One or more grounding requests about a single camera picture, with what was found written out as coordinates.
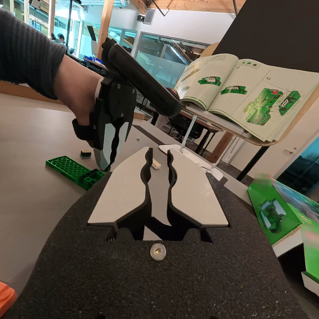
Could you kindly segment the person's left forearm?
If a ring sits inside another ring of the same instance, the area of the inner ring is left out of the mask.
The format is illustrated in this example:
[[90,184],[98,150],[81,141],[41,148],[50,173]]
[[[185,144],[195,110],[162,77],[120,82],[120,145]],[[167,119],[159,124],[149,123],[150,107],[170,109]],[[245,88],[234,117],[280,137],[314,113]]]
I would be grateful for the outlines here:
[[0,79],[28,84],[39,94],[57,100],[54,80],[65,46],[0,9]]

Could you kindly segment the black office chair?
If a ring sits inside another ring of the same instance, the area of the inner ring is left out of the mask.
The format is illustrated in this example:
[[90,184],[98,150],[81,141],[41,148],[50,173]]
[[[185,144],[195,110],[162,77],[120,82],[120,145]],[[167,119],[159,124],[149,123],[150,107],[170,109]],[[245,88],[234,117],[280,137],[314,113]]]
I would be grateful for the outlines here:
[[[182,142],[191,124],[191,119],[182,116],[181,114],[169,119],[171,127],[178,132],[177,140],[179,142]],[[198,139],[201,136],[203,129],[204,127],[201,124],[195,122],[189,133],[188,139]]]

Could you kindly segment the green toy box with picture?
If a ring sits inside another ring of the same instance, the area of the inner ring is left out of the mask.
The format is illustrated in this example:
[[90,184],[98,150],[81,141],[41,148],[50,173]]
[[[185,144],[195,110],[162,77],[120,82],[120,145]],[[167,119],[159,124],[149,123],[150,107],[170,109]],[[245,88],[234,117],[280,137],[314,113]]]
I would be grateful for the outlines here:
[[299,225],[273,244],[277,257],[303,244],[305,271],[301,273],[305,288],[319,295],[318,202],[273,180],[273,186],[297,217]]

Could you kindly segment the grey desk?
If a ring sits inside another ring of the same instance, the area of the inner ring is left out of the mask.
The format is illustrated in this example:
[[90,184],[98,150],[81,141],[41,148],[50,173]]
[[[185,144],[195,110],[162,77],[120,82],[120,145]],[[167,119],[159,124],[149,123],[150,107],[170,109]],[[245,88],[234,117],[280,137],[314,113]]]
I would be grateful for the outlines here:
[[1,94],[1,282],[19,295],[56,224],[86,193],[46,166],[67,155],[90,170],[94,154],[76,138],[62,105]]

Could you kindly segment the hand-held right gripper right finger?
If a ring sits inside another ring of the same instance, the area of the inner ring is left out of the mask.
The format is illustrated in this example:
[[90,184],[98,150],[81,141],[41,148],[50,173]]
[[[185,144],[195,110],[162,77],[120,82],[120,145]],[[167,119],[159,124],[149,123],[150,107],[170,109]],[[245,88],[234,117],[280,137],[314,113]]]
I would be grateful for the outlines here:
[[198,228],[227,227],[229,222],[206,171],[180,150],[167,152],[168,209]]

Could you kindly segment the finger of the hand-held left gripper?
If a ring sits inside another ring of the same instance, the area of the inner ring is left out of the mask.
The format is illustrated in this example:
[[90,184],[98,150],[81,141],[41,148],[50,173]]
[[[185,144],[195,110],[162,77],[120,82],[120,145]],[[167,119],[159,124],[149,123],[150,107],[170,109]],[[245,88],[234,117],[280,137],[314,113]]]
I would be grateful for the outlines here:
[[131,129],[131,121],[115,121],[112,123],[112,125],[115,128],[115,133],[111,143],[110,165],[115,162],[116,158],[121,152],[124,142],[127,140]]
[[94,148],[94,157],[96,164],[103,171],[109,171],[111,165],[117,157],[117,147],[112,147],[112,142],[115,137],[116,129],[113,124],[108,123],[104,129],[104,140],[102,150]]

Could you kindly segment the large green toy box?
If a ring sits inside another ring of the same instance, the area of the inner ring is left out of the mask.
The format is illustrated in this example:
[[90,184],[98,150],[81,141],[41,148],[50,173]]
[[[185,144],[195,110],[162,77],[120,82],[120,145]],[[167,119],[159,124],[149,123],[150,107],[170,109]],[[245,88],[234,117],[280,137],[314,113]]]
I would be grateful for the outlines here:
[[303,243],[301,221],[267,175],[256,177],[248,194],[257,219],[276,257]]

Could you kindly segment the white book stand base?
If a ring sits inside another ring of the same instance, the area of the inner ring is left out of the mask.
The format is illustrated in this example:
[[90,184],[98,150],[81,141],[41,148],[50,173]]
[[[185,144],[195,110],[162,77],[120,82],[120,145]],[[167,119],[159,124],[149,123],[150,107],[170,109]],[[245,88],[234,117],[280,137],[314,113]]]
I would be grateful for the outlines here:
[[186,148],[181,148],[181,146],[177,144],[171,144],[171,145],[160,145],[159,150],[161,150],[163,153],[167,154],[168,150],[177,150],[180,153],[182,153],[185,157],[195,162],[198,166],[206,170],[206,172],[213,175],[215,179],[218,181],[221,181],[224,177],[223,174],[216,168],[213,168],[213,164],[207,163],[202,159],[202,157],[198,157],[197,154],[193,154],[190,151],[188,151]]

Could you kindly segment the black table leg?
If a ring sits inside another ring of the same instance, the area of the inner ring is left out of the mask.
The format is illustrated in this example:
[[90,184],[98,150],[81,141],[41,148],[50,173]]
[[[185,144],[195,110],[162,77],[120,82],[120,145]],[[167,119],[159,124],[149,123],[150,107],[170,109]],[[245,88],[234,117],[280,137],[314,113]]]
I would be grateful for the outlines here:
[[249,163],[245,166],[245,168],[239,173],[236,180],[242,181],[242,179],[250,172],[250,170],[254,167],[254,165],[260,160],[260,158],[265,154],[265,152],[269,149],[270,146],[262,146],[258,152],[253,156],[253,158],[249,161]]

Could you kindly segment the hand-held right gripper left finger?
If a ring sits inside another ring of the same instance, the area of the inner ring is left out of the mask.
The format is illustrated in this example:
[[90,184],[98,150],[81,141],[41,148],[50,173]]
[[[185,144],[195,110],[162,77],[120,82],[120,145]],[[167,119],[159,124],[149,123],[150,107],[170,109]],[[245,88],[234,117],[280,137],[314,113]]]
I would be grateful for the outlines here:
[[151,216],[148,182],[151,179],[153,148],[144,147],[111,173],[88,220],[89,225],[139,229]]

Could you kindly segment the wooden ceiling post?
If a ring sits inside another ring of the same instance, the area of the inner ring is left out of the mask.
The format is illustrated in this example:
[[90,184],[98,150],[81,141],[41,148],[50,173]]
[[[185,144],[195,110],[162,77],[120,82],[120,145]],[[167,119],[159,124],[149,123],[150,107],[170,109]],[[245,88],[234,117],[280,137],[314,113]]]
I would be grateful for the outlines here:
[[105,42],[106,38],[108,37],[108,30],[111,20],[111,15],[113,11],[113,0],[105,0],[103,11],[102,11],[102,19],[101,19],[101,27],[99,30],[99,37],[97,42],[97,55],[98,59],[102,59],[102,44]]

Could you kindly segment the orange brick separator tool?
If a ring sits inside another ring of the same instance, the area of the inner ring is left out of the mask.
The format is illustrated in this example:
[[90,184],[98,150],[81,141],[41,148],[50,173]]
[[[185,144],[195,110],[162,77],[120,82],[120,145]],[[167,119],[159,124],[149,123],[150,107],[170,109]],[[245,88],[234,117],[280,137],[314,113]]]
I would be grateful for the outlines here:
[[0,310],[5,313],[16,301],[17,294],[13,288],[0,282]]

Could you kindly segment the black board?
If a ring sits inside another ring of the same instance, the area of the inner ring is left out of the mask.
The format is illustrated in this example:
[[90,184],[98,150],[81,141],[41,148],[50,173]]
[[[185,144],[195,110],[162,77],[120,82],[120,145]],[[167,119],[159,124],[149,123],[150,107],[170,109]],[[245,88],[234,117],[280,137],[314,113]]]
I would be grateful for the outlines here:
[[319,1],[245,1],[214,51],[221,53],[318,73]]

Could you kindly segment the green studded brick plate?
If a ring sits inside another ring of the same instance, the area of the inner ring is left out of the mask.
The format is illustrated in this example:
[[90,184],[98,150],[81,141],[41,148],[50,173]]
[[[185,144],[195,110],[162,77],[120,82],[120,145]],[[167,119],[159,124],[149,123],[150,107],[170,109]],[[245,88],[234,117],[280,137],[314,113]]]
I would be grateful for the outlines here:
[[67,156],[47,160],[46,165],[85,190],[89,190],[105,175],[102,171],[90,170]]

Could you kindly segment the person's left hand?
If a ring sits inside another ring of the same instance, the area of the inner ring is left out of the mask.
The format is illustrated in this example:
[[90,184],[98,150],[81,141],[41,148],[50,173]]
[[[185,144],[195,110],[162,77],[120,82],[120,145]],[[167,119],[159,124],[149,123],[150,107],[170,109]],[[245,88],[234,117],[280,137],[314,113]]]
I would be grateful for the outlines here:
[[75,115],[81,126],[90,125],[95,92],[103,77],[64,55],[54,78],[55,96]]

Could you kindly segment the grey air vent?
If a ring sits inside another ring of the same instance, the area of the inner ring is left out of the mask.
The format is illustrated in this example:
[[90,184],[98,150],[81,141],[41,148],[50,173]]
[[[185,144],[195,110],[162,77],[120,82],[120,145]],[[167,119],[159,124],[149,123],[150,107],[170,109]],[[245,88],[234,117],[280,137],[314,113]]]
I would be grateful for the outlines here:
[[155,9],[146,9],[146,13],[145,13],[145,16],[144,16],[143,24],[144,25],[152,25],[155,13],[156,13]]

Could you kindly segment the clear book stand leg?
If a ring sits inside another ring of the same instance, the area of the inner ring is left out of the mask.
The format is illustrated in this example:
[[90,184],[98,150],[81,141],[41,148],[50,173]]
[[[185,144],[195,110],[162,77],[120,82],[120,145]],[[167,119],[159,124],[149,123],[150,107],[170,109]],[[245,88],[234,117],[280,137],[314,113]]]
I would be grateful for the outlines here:
[[182,141],[182,143],[181,143],[181,147],[180,147],[180,152],[181,152],[181,153],[183,153],[183,150],[184,150],[185,147],[186,147],[186,141],[187,141],[187,139],[188,139],[188,136],[189,136],[189,134],[190,134],[190,132],[191,132],[191,130],[192,130],[192,127],[193,127],[193,125],[194,125],[196,119],[197,119],[197,116],[196,116],[196,115],[193,115],[192,121],[191,121],[191,123],[189,124],[189,127],[188,127],[188,129],[187,129],[187,132],[186,132],[186,134],[185,134],[185,136],[184,136],[184,139],[183,139],[183,141]]

